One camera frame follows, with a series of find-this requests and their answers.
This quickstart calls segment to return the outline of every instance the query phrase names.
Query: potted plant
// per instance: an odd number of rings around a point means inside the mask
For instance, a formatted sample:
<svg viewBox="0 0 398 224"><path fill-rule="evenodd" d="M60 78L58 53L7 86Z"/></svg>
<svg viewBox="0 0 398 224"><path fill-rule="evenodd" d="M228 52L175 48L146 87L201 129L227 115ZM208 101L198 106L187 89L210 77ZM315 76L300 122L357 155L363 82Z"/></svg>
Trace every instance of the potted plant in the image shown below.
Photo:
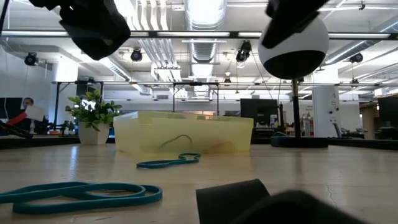
<svg viewBox="0 0 398 224"><path fill-rule="evenodd" d="M118 116L118 109L121 105L115 105L114 101L110 103L101 102L99 90L94 93L87 92L83 96L87 101L81 101L78 96L68 97L75 105L65 107L77 120L79 120L79 139L84 145L105 144L109 135L109 125L113 118Z"/></svg>

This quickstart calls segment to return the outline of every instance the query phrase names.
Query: black base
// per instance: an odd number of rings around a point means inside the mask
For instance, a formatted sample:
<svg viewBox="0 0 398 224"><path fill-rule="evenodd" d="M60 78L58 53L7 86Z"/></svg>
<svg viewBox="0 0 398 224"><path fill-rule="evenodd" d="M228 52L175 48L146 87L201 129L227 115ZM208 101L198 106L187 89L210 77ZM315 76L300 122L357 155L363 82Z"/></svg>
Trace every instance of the black base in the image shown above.
<svg viewBox="0 0 398 224"><path fill-rule="evenodd" d="M271 137L271 146L294 147L294 148L327 148L327 138L295 138L288 136Z"/></svg>

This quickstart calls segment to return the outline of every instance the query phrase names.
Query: white column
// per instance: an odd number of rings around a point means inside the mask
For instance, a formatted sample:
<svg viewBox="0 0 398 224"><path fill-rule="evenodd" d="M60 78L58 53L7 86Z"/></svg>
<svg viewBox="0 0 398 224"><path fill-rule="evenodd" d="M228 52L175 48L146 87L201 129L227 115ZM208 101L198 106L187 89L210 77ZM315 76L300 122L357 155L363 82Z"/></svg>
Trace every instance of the white column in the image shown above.
<svg viewBox="0 0 398 224"><path fill-rule="evenodd" d="M78 64L69 58L65 58L59 63L53 64L53 74L55 82L74 82L77 80L78 75ZM73 117L65 112L66 105L73 106L73 103L68 100L69 96L76 96L76 85L61 84L60 89L62 90L59 94L58 99L58 116L57 124L62 124L64 121L72 121ZM55 101L57 96L57 85L51 86L51 107L50 107L50 122L54 121L55 117Z"/></svg>
<svg viewBox="0 0 398 224"><path fill-rule="evenodd" d="M315 83L338 83L338 69L327 68L313 74ZM340 99L337 86L315 86L312 89L315 137L337 137L340 130Z"/></svg>

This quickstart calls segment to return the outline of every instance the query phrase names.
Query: white flower pot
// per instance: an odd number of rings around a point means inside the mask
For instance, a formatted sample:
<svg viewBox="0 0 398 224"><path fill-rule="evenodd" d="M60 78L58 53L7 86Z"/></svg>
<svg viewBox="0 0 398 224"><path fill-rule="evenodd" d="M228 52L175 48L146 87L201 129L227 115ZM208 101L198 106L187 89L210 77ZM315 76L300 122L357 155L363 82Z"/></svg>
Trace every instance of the white flower pot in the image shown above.
<svg viewBox="0 0 398 224"><path fill-rule="evenodd" d="M86 128L87 122L79 122L79 139L82 145L100 145L105 144L109 136L108 124L96 124L99 131L93 127Z"/></svg>

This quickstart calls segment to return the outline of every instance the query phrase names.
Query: red object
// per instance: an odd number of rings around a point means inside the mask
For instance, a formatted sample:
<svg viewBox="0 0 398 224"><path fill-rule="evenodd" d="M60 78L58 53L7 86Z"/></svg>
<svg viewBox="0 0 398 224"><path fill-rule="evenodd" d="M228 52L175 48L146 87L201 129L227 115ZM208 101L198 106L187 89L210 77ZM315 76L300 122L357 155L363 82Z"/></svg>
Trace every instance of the red object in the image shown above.
<svg viewBox="0 0 398 224"><path fill-rule="evenodd" d="M26 113L23 112L20 115L16 116L15 118L10 119L9 121L7 121L8 125L15 125L17 123L20 123L23 119L25 119L27 117Z"/></svg>

